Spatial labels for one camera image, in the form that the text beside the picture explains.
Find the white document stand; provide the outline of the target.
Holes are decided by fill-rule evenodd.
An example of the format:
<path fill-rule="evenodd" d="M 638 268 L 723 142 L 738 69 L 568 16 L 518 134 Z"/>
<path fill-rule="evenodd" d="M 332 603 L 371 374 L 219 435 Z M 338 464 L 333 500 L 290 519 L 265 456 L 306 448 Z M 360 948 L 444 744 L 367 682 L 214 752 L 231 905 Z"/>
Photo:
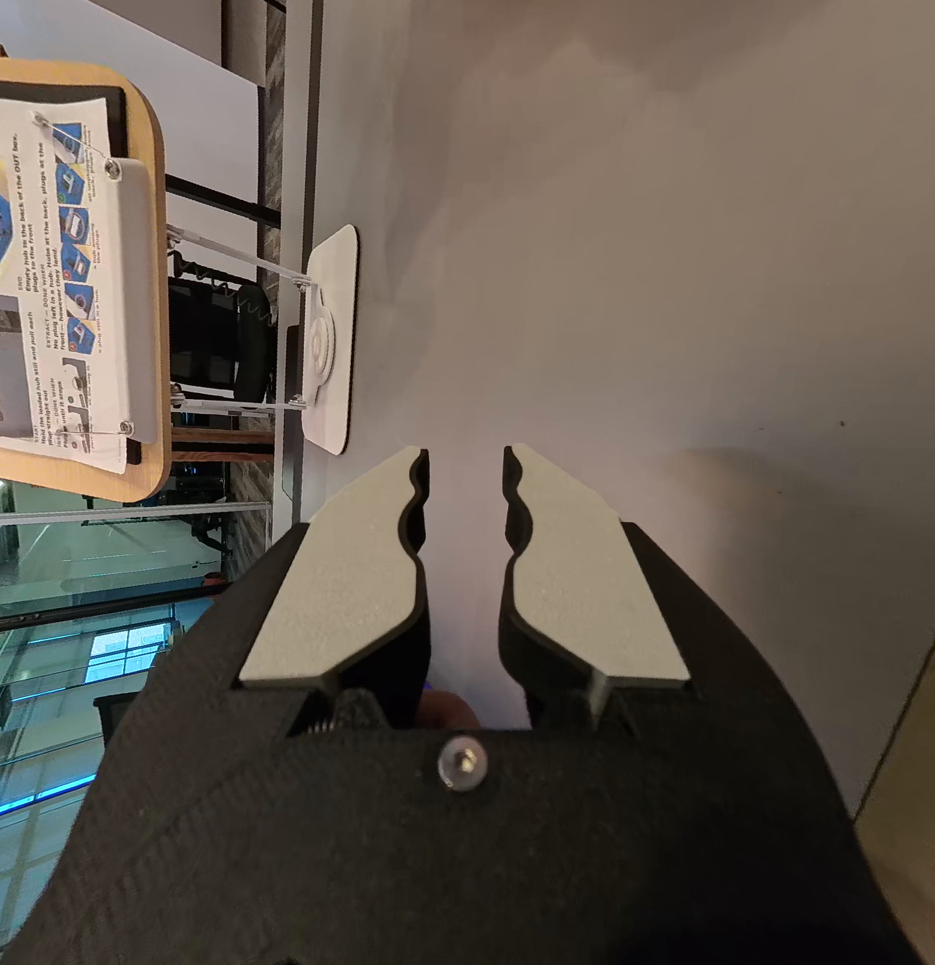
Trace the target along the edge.
<path fill-rule="evenodd" d="M 310 256 L 314 278 L 260 259 L 183 228 L 162 222 L 163 189 L 147 165 L 131 158 L 107 157 L 105 223 L 112 240 L 112 300 L 117 322 L 120 399 L 125 405 L 119 433 L 142 446 L 171 444 L 170 412 L 294 411 L 302 413 L 307 440 L 339 455 L 346 448 L 352 392 L 355 297 L 359 239 L 353 225 L 342 227 Z M 303 334 L 299 389 L 288 402 L 191 400 L 172 392 L 168 372 L 168 292 L 164 274 L 167 248 L 189 243 L 252 264 L 290 281 L 302 300 L 298 327 Z"/>

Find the wooden board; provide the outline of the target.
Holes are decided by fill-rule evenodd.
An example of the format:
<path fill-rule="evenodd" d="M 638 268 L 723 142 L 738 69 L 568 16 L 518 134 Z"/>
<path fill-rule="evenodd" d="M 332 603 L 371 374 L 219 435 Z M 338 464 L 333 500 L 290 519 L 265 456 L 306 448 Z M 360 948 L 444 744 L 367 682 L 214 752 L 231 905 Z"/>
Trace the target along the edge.
<path fill-rule="evenodd" d="M 172 464 L 165 156 L 160 122 L 142 92 L 109 67 L 0 57 L 0 82 L 12 85 L 17 101 L 24 98 L 27 85 L 38 86 L 40 103 L 51 103 L 55 94 L 69 88 L 81 92 L 93 87 L 123 90 L 126 158 L 144 165 L 150 191 L 147 227 L 139 235 L 151 244 L 150 289 L 146 298 L 150 326 L 146 331 L 155 356 L 155 371 L 146 386 L 146 399 L 158 421 L 157 441 L 142 443 L 139 463 L 128 466 L 122 475 L 47 454 L 0 449 L 0 478 L 118 503 L 137 502 L 161 489 Z"/>

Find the black office chair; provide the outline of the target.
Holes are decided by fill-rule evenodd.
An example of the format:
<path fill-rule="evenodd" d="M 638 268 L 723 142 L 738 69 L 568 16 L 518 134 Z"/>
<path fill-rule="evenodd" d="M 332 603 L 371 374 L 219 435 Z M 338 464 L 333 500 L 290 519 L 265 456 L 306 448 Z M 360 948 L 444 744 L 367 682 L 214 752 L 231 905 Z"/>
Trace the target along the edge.
<path fill-rule="evenodd" d="M 232 289 L 169 279 L 170 374 L 199 389 L 262 402 L 275 379 L 277 329 L 257 284 Z"/>

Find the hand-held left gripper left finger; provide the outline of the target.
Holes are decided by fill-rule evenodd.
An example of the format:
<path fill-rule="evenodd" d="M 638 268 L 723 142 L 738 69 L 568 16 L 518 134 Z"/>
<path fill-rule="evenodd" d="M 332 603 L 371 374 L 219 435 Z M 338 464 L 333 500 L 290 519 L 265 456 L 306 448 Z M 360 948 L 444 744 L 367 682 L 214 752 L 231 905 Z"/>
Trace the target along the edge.
<path fill-rule="evenodd" d="M 429 494 L 429 452 L 409 446 L 317 511 L 240 670 L 241 685 L 304 688 L 329 705 L 364 690 L 393 728 L 413 727 L 430 666 L 419 556 Z"/>

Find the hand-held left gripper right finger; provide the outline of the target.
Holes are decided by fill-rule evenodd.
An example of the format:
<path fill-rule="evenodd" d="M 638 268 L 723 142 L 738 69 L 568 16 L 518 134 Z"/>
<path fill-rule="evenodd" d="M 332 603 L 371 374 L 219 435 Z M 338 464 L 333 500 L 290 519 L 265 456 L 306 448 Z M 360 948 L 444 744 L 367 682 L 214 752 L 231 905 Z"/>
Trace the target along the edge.
<path fill-rule="evenodd" d="M 596 728 L 624 690 L 691 681 L 618 514 L 525 444 L 503 453 L 499 655 L 532 726 Z"/>

